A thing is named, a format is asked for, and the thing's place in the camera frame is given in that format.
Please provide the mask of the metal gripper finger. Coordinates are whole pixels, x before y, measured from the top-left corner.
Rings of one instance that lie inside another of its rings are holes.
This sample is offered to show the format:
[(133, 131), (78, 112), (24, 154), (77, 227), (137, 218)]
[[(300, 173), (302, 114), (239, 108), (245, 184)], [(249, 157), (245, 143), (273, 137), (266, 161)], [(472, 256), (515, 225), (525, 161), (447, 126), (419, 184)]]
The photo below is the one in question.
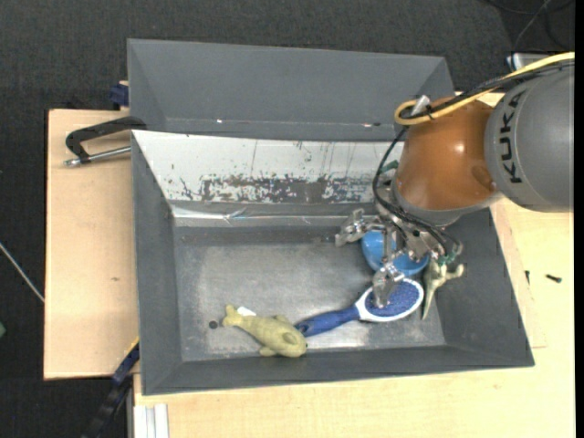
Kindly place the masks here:
[(340, 225), (335, 234), (335, 246), (342, 247), (357, 242), (370, 230), (379, 227), (380, 220), (377, 216), (366, 215), (362, 208), (356, 209)]
[(376, 308), (384, 308), (394, 288), (402, 282), (404, 274), (393, 263), (382, 265), (372, 278), (372, 300)]

